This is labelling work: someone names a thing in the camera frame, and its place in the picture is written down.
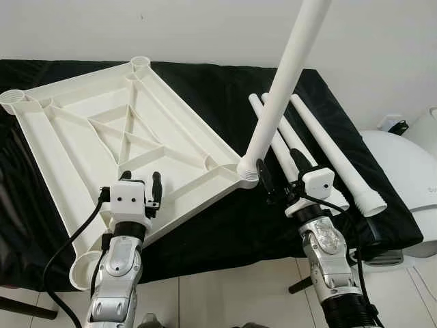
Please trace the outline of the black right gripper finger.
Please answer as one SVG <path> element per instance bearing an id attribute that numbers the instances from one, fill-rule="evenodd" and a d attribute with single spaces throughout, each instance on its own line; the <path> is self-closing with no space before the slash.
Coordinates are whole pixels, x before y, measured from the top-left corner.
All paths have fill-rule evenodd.
<path id="1" fill-rule="evenodd" d="M 272 199 L 274 197 L 274 182 L 264 159 L 256 160 L 256 168 L 258 169 L 259 183 L 264 187 L 266 193 L 266 199 Z"/>
<path id="2" fill-rule="evenodd" d="M 297 179 L 302 179 L 306 173 L 311 172 L 311 163 L 299 149 L 291 149 L 290 156 L 296 167 Z"/>

